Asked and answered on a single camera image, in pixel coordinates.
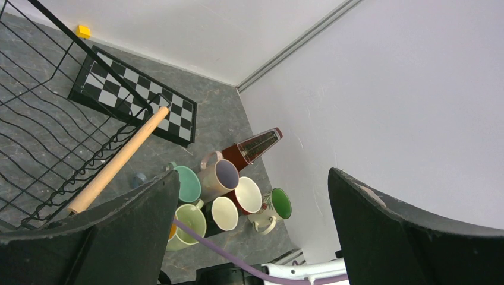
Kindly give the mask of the light green mug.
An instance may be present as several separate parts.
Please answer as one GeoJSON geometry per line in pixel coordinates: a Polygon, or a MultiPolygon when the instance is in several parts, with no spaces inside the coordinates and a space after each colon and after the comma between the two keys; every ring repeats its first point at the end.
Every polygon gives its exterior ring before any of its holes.
{"type": "MultiPolygon", "coordinates": [[[[204,202],[201,199],[196,200],[192,204],[184,204],[179,206],[175,211],[175,219],[183,225],[190,228],[194,233],[200,237],[204,237],[207,230],[206,218],[201,211],[204,202]]],[[[174,234],[168,240],[166,246],[167,251],[178,251],[195,245],[198,241],[190,234],[176,226],[174,234]]]]}

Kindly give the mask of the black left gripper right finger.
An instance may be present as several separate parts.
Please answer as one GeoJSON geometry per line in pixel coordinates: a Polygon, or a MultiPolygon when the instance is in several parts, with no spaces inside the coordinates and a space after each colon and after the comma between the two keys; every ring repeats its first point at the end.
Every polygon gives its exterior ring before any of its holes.
{"type": "Polygon", "coordinates": [[[327,184],[351,284],[503,283],[503,230],[420,209],[337,168],[327,184]]]}

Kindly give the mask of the small green teacup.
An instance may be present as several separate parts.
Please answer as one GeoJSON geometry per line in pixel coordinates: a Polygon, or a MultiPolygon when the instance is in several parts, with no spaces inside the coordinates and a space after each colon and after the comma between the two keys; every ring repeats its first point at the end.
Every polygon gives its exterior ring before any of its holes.
{"type": "Polygon", "coordinates": [[[201,184],[197,175],[190,168],[177,166],[174,161],[171,161],[166,170],[174,170],[179,175],[179,203],[192,203],[200,198],[201,184]]]}

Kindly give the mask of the pink iridescent mug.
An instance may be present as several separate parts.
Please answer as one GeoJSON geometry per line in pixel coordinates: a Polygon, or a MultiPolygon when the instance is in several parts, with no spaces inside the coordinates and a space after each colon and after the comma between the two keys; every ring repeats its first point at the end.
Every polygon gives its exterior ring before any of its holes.
{"type": "Polygon", "coordinates": [[[224,159],[220,151],[213,151],[201,161],[197,177],[201,184],[200,199],[208,203],[234,190],[240,175],[234,164],[224,159]]]}

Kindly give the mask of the cream mug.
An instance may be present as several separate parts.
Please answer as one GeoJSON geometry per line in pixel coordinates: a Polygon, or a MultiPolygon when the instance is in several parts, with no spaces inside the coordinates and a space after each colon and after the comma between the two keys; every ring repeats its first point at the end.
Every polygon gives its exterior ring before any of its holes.
{"type": "Polygon", "coordinates": [[[248,220],[257,233],[266,235],[278,221],[289,219],[291,214],[292,205],[286,192],[281,188],[273,188],[262,195],[259,211],[248,215],[248,220]]]}

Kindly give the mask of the glossy black mug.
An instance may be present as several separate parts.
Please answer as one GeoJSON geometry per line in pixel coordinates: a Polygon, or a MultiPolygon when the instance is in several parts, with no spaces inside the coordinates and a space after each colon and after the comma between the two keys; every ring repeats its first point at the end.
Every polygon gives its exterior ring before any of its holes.
{"type": "Polygon", "coordinates": [[[206,219],[207,238],[234,230],[238,224],[238,210],[233,201],[227,197],[217,197],[201,210],[206,219]]]}

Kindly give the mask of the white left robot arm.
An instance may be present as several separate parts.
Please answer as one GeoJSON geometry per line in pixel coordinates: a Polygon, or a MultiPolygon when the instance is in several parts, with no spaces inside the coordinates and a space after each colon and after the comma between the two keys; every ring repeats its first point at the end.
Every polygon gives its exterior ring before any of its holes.
{"type": "MultiPolygon", "coordinates": [[[[159,174],[130,192],[35,230],[1,234],[2,284],[168,284],[161,270],[179,177],[159,174]]],[[[228,260],[196,284],[502,284],[503,230],[430,213],[342,170],[328,174],[342,258],[313,265],[228,260]]]]}

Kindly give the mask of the red floral mug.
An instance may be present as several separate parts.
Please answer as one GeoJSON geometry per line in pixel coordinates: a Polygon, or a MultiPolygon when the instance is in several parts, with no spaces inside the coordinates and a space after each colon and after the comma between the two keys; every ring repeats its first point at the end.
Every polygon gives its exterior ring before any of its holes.
{"type": "Polygon", "coordinates": [[[241,215],[256,213],[262,206],[262,194],[257,184],[249,177],[239,178],[237,187],[225,194],[231,199],[241,215]]]}

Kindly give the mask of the grey blue mug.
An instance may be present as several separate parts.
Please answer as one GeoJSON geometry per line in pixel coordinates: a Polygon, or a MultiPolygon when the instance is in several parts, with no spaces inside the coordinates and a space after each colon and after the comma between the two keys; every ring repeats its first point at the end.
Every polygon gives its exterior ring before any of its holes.
{"type": "Polygon", "coordinates": [[[130,180],[130,185],[134,189],[140,185],[146,183],[147,177],[143,173],[136,173],[130,180]]]}

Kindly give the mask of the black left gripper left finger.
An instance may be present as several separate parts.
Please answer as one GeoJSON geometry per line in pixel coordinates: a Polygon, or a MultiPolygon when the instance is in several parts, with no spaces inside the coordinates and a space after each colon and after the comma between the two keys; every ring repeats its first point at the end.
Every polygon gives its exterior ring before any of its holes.
{"type": "Polygon", "coordinates": [[[2,284],[156,284],[178,204],[171,170],[36,230],[1,235],[2,284]]]}

